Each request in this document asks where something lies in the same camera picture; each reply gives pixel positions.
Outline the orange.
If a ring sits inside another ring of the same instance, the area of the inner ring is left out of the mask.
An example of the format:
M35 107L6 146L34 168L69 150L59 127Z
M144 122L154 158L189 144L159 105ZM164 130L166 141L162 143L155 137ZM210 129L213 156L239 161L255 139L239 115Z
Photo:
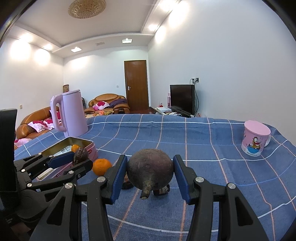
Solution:
M71 147L71 151L75 153L75 152L79 149L79 147L80 147L79 145L74 144L74 145L72 145L72 147Z

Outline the large purple round beet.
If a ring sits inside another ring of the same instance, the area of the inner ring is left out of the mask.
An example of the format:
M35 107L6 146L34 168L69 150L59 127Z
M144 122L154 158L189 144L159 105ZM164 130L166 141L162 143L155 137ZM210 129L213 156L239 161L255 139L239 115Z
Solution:
M142 149L131 156L126 167L129 181L141 190L140 199L148 199L153 190L170 183L174 174L171 158L162 150Z

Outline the orange mandarin at back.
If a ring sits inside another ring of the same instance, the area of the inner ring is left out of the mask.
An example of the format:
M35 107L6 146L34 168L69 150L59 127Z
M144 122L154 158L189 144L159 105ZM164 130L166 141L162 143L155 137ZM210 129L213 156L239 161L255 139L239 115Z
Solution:
M92 171L97 176L104 176L109 168L112 167L112 163L107 159L97 159L93 162Z

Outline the brown leather sofa left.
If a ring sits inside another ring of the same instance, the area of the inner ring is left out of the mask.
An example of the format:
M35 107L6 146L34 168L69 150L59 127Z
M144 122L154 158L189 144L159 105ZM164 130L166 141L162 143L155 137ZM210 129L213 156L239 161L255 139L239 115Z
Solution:
M34 139L54 128L51 108L46 107L27 115L16 129L16 138Z

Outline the brown leather sofa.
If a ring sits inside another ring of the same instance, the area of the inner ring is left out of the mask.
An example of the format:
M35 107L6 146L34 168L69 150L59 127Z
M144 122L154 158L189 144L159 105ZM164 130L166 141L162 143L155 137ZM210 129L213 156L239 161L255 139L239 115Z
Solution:
M34 139L54 128L51 108L46 107L27 115L16 129L16 138Z
M89 101L88 108L84 110L85 114L98 113L99 111L112 111L114 114L130 113L130 107L124 96L106 93L95 97Z

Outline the pink floral cushion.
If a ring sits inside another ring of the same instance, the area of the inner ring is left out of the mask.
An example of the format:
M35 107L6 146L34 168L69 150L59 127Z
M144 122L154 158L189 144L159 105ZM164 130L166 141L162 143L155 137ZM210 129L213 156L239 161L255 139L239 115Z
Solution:
M99 101L95 105L92 106L92 108L97 111L97 110L103 110L105 108L109 107L109 103L105 101Z
M28 123L28 126L33 128L37 133L40 133L44 130L52 130L54 128L53 121L52 120L36 120L31 121Z

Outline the pink electric kettle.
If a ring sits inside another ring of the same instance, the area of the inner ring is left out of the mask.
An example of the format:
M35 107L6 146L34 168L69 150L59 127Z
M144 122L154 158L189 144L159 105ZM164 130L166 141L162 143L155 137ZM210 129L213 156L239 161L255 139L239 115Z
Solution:
M53 96L50 101L54 128L67 137L79 137L88 131L80 90Z

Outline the blue checked tablecloth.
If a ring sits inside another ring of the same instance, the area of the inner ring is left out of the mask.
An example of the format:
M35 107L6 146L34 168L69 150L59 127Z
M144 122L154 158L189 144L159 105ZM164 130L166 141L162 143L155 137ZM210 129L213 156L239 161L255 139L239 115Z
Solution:
M213 118L182 118L157 114L116 114L88 121L84 139L99 158L111 162L141 149L180 155L185 164L210 183L232 182L243 193L269 240L281 240L295 219L295 146L276 128L258 157L241 149L243 122ZM164 196L140 198L136 188L123 190L107 206L115 240L185 240L193 206L181 197L177 181Z

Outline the pink cartoon mug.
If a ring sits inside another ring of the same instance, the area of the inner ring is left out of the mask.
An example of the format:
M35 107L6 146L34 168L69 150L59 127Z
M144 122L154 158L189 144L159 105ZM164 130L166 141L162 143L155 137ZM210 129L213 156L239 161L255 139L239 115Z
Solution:
M247 120L244 123L241 149L249 156L258 157L269 144L270 136L271 130L268 126L256 120Z

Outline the brown leather sofa far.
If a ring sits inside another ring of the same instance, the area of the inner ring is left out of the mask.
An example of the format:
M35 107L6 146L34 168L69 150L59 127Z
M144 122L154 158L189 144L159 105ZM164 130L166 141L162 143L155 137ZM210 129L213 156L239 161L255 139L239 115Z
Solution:
M114 114L130 113L130 107L124 96L106 93L95 97L89 101L88 108L84 110L85 114L98 113L99 111L112 111Z

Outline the brown wooden door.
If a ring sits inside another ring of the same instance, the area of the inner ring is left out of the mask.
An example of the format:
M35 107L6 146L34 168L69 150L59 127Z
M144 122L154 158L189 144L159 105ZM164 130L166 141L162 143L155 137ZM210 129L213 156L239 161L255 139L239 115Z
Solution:
M146 110L149 107L147 82L147 61L124 61L126 99L131 112Z

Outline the black television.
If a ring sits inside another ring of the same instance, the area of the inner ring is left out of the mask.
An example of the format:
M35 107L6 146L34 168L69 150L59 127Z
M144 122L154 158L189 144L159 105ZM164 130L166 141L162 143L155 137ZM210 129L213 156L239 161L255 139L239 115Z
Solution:
M195 113L195 87L192 84L170 85L171 108L180 108L190 114Z

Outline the pink box beside television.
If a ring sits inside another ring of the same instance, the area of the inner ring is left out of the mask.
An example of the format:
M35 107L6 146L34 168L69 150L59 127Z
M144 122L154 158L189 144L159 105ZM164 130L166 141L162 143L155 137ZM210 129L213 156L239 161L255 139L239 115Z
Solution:
M168 97L167 97L167 107L171 108L171 94L168 93Z

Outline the round ceiling lamp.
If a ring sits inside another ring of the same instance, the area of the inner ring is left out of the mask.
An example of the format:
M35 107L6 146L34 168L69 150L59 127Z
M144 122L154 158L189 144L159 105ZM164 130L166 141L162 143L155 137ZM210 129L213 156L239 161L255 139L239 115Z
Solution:
M105 9L105 0L76 0L70 4L68 13L76 19L88 19L99 15Z

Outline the wall socket with plug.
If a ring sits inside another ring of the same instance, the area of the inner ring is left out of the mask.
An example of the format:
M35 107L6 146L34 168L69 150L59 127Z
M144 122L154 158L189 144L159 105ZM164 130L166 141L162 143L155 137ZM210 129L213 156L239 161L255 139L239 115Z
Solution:
M192 79L190 80L190 82L191 82L191 84L196 84L196 83L199 82L199 78L198 78L198 77L196 77L196 78L192 78Z

